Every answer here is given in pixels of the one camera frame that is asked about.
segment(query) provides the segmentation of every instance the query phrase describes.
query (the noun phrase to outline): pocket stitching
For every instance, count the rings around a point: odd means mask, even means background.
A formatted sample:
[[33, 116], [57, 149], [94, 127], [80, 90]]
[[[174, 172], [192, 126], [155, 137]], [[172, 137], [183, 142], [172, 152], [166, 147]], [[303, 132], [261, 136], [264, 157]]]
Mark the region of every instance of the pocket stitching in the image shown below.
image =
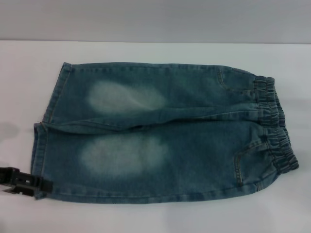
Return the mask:
[[256, 147], [260, 147], [264, 144], [265, 144], [265, 142], [263, 142], [260, 139], [260, 140], [257, 140], [255, 142], [249, 144], [248, 146], [243, 148], [241, 151], [235, 153], [235, 155], [234, 155], [234, 167], [235, 167], [235, 173], [236, 173], [237, 182], [238, 182], [239, 186], [243, 186], [243, 178], [242, 178], [241, 164], [240, 164], [242, 156], [245, 155], [250, 150], [252, 150]]
[[221, 68], [218, 68], [218, 82], [219, 84], [227, 91], [234, 91], [234, 92], [240, 92], [242, 94], [244, 93], [248, 93], [250, 91], [253, 91], [253, 88], [252, 89], [247, 89], [247, 90], [236, 90], [236, 89], [233, 89], [233, 88], [230, 88], [229, 86], [227, 86], [225, 83], [224, 83], [224, 79], [223, 79], [223, 73], [222, 73], [222, 70]]

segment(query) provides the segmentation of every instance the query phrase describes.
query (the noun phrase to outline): white backdrop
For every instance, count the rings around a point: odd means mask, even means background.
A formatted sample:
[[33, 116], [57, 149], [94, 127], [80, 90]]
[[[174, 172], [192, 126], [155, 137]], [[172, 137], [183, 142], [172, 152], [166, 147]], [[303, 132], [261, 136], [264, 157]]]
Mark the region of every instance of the white backdrop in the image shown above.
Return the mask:
[[310, 0], [0, 0], [0, 39], [311, 43]]
[[0, 41], [0, 161], [30, 171], [39, 122], [63, 62], [218, 64], [276, 79], [300, 168], [226, 200], [83, 204], [0, 195], [0, 233], [310, 233], [311, 45]]

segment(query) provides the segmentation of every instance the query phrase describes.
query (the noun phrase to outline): seam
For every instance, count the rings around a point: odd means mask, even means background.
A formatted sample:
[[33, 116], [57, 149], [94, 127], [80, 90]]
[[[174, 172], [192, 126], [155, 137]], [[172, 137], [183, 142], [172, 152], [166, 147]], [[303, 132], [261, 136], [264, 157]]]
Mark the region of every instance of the seam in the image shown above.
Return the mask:
[[53, 116], [53, 114], [54, 114], [54, 111], [55, 111], [55, 108], [56, 108], [56, 106], [57, 106], [57, 103], [58, 103], [58, 101], [59, 101], [59, 99], [60, 99], [60, 97], [61, 97], [61, 95], [62, 95], [62, 93], [63, 93], [64, 86], [66, 85], [67, 80], [68, 80], [68, 77], [69, 77], [69, 75], [70, 75], [70, 73], [71, 73], [71, 68], [72, 68], [72, 65], [70, 65], [70, 70], [68, 70], [68, 74], [67, 74], [67, 77], [66, 77], [66, 79], [65, 79], [65, 81], [64, 81], [64, 84], [63, 84], [63, 86], [62, 86], [62, 89], [61, 89], [61, 91], [60, 91], [60, 93], [59, 93], [59, 95], [58, 95], [58, 97], [57, 97], [57, 100], [56, 100], [56, 102], [55, 102], [55, 104], [54, 104], [54, 107], [53, 107], [53, 109], [52, 109], [52, 111], [51, 111], [51, 113], [50, 113], [50, 115], [49, 115], [49, 123], [52, 121], [52, 116]]
[[256, 182], [256, 183], [254, 183], [254, 185], [256, 185], [257, 192], [259, 192], [259, 191], [262, 190], [261, 185], [260, 185], [260, 182]]
[[223, 79], [223, 73], [221, 71], [220, 68], [218, 68], [218, 82], [220, 83], [220, 85], [227, 91], [233, 91], [233, 92], [240, 92], [242, 94], [246, 94], [250, 91], [253, 91], [253, 89], [247, 89], [247, 90], [236, 90], [236, 89], [232, 89], [230, 87], [228, 87], [225, 83], [224, 83], [224, 79]]
[[42, 126], [43, 130], [47, 133], [48, 130], [46, 129], [46, 127], [44, 126], [44, 124], [42, 122], [40, 122], [40, 125]]
[[[199, 65], [199, 67], [201, 68], [201, 70], [206, 70], [205, 66], [208, 66], [208, 65]], [[89, 68], [89, 67], [74, 67], [74, 69], [111, 69], [111, 68], [154, 68], [154, 69], [166, 69], [166, 68], [171, 68], [171, 69], [197, 69], [197, 66], [194, 65], [194, 67], [172, 67], [172, 66], [163, 66], [163, 67], [148, 67], [148, 66], [126, 66], [126, 67], [121, 67], [121, 66], [106, 66], [106, 67], [93, 67], [93, 68]]]
[[245, 148], [243, 148], [240, 152], [235, 154], [235, 156], [234, 156], [234, 164], [235, 164], [236, 177], [237, 177], [237, 181], [238, 181], [238, 185], [239, 186], [243, 186], [243, 179], [242, 179], [242, 172], [241, 172], [241, 165], [240, 165], [242, 156], [245, 155], [250, 150], [252, 150], [252, 149], [254, 149], [256, 147], [262, 146], [263, 144], [264, 144], [264, 142], [261, 139], [257, 140], [255, 142], [249, 144]]
[[259, 125], [261, 125], [260, 107], [259, 107], [259, 101], [258, 101], [257, 85], [258, 85], [258, 82], [255, 80], [254, 81], [254, 93], [255, 93], [255, 100], [256, 100], [257, 108], [258, 108], [258, 121], [259, 121]]
[[140, 131], [143, 131], [143, 130], [146, 130], [150, 127], [150, 125], [146, 125], [146, 126], [133, 126], [133, 127], [124, 127], [124, 128], [121, 128], [121, 127], [117, 127], [117, 126], [111, 126], [111, 127], [114, 127], [114, 128], [111, 128], [111, 129], [107, 129], [105, 127], [99, 127], [99, 126], [94, 126], [94, 125], [88, 125], [88, 124], [70, 124], [70, 125], [56, 125], [56, 124], [51, 124], [51, 123], [48, 123], [49, 125], [52, 125], [52, 126], [86, 126], [86, 127], [89, 127], [89, 128], [94, 128], [94, 129], [100, 129], [100, 130], [104, 130], [104, 131], [109, 131], [109, 133], [112, 133], [112, 134], [116, 134], [116, 133], [119, 133], [121, 130], [122, 133], [133, 133], [133, 132], [140, 132]]
[[278, 135], [277, 132], [276, 132], [276, 137], [277, 137], [277, 139], [278, 139], [279, 147], [280, 147], [280, 149], [281, 149], [281, 151], [282, 151], [284, 157], [286, 158], [287, 165], [288, 165], [289, 168], [291, 168], [292, 166], [290, 165], [290, 162], [289, 162], [289, 159], [288, 159], [288, 156], [287, 156], [288, 154], [284, 152], [284, 149], [283, 149], [283, 147], [282, 147], [282, 145], [281, 145], [281, 139], [280, 139], [280, 137], [279, 137], [279, 135]]
[[[228, 115], [228, 114], [234, 114], [234, 113], [248, 113], [248, 112], [257, 112], [257, 110], [235, 111], [235, 112], [219, 113], [219, 114], [212, 114], [212, 115], [205, 115], [205, 116], [196, 116], [196, 117], [190, 117], [190, 118], [173, 119], [173, 120], [161, 123], [161, 124], [172, 123], [172, 122], [176, 122], [177, 120], [201, 119], [201, 118], [206, 118], [206, 117], [215, 117], [215, 116], [222, 116], [222, 115]], [[120, 126], [117, 124], [98, 123], [98, 122], [93, 122], [93, 121], [88, 121], [88, 120], [80, 120], [80, 121], [78, 120], [78, 121], [70, 121], [68, 123], [48, 123], [48, 124], [55, 125], [55, 126], [82, 125], [82, 126], [89, 126], [89, 127], [94, 127], [94, 128], [98, 128], [98, 126], [111, 126], [111, 127], [115, 127], [116, 130], [124, 129], [125, 127], [131, 127], [131, 125], [129, 125], [129, 124], [124, 124], [124, 125]]]
[[271, 103], [269, 102], [269, 99], [268, 99], [268, 95], [269, 95], [269, 93], [268, 93], [268, 80], [266, 80], [266, 101], [269, 105], [269, 110], [270, 110], [269, 119], [270, 119], [270, 125], [272, 126], [273, 125], [272, 124], [272, 114], [271, 114], [272, 108], [271, 108]]
[[45, 164], [45, 158], [46, 158], [46, 152], [47, 152], [47, 144], [48, 144], [48, 138], [49, 138], [49, 134], [46, 131], [46, 138], [45, 138], [45, 145], [44, 145], [44, 153], [43, 153], [43, 161], [42, 161], [42, 165], [41, 165], [41, 172], [40, 172], [40, 176], [43, 176], [43, 167]]
[[[260, 179], [257, 183], [264, 181], [267, 179], [269, 176], [273, 175], [275, 172], [270, 173], [269, 175], [265, 176], [264, 178]], [[255, 183], [246, 183], [244, 186], [247, 185], [255, 185]], [[233, 187], [233, 188], [225, 188], [225, 189], [220, 189], [220, 190], [212, 190], [208, 192], [201, 192], [201, 193], [185, 193], [185, 194], [174, 194], [174, 195], [168, 195], [168, 196], [141, 196], [141, 197], [127, 197], [127, 196], [99, 196], [99, 195], [72, 195], [68, 193], [52, 193], [52, 195], [63, 195], [63, 196], [73, 196], [73, 197], [86, 197], [86, 198], [124, 198], [124, 199], [147, 199], [147, 198], [169, 198], [169, 197], [176, 197], [176, 196], [190, 196], [190, 195], [205, 195], [208, 193], [223, 193], [224, 191], [227, 190], [233, 190], [233, 189], [239, 189], [240, 187]]]
[[275, 158], [275, 156], [272, 153], [272, 150], [271, 150], [271, 148], [270, 148], [270, 146], [268, 144], [268, 139], [267, 138], [265, 138], [265, 143], [266, 143], [266, 146], [268, 148], [269, 154], [272, 157], [272, 163], [273, 163], [274, 167], [277, 169], [278, 174], [280, 174], [280, 170], [279, 170], [278, 166], [276, 165], [276, 158]]
[[261, 184], [261, 182], [258, 182], [257, 184], [258, 184], [258, 186], [259, 186], [259, 187], [258, 187], [258, 191], [261, 191], [261, 190], [262, 190], [262, 184]]
[[36, 147], [34, 148], [34, 150], [35, 150], [35, 152], [33, 152], [32, 153], [32, 160], [34, 160], [33, 161], [33, 163], [32, 163], [32, 169], [31, 169], [31, 174], [34, 174], [34, 172], [35, 172], [35, 167], [36, 167], [36, 159], [38, 158], [38, 155], [37, 155], [37, 153], [38, 153], [38, 147], [39, 147], [39, 145], [40, 145], [40, 137], [39, 137], [39, 134], [40, 134], [40, 131], [38, 130], [38, 129], [36, 129], [35, 128], [35, 137], [37, 137], [37, 139], [36, 139]]

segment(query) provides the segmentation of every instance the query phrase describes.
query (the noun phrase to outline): elastic waistband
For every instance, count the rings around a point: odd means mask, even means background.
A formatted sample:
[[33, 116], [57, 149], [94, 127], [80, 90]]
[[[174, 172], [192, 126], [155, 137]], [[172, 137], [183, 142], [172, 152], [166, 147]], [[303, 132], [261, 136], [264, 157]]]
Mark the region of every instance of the elastic waistband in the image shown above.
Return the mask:
[[275, 167], [280, 174], [297, 169], [298, 161], [285, 128], [285, 115], [275, 91], [274, 78], [257, 76], [255, 93], [259, 106], [259, 124], [265, 128]]
[[263, 127], [279, 127], [279, 110], [276, 103], [274, 78], [257, 76], [255, 94], [259, 106], [259, 124]]
[[299, 164], [284, 129], [269, 128], [265, 131], [269, 150], [279, 174], [297, 169]]

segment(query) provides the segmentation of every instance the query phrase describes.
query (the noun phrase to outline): blue denim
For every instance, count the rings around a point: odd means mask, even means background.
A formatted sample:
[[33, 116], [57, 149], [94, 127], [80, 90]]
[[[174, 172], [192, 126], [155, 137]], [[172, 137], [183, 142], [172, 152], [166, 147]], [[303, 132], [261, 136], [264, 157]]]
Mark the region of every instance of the blue denim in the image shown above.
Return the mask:
[[64, 63], [31, 172], [35, 197], [94, 203], [215, 200], [298, 168], [275, 80], [225, 66]]

